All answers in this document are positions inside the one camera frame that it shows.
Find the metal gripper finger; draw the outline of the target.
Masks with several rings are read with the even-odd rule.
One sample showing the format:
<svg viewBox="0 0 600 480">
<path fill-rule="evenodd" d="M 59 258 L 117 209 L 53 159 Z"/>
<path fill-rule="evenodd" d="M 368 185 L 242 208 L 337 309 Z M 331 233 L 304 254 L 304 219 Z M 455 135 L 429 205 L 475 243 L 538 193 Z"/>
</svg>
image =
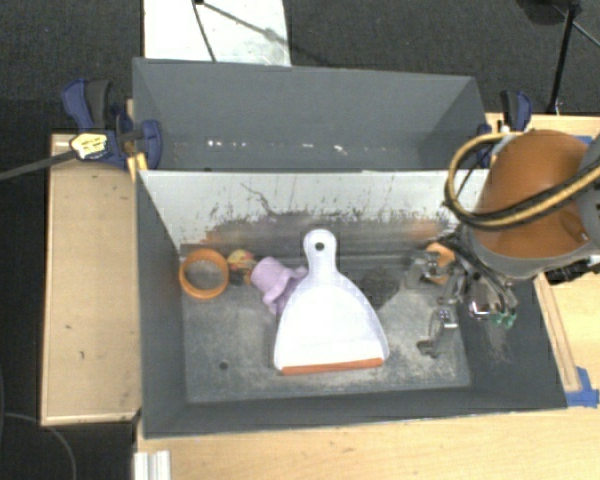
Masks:
<svg viewBox="0 0 600 480">
<path fill-rule="evenodd" d="M 415 289 L 420 283 L 433 283 L 441 286 L 449 278 L 450 259 L 438 252 L 419 252 L 412 258 L 405 276 L 405 287 Z"/>
<path fill-rule="evenodd" d="M 457 313 L 451 308 L 436 309 L 429 320 L 428 337 L 417 342 L 421 355 L 438 358 L 450 349 L 458 330 Z"/>
</svg>

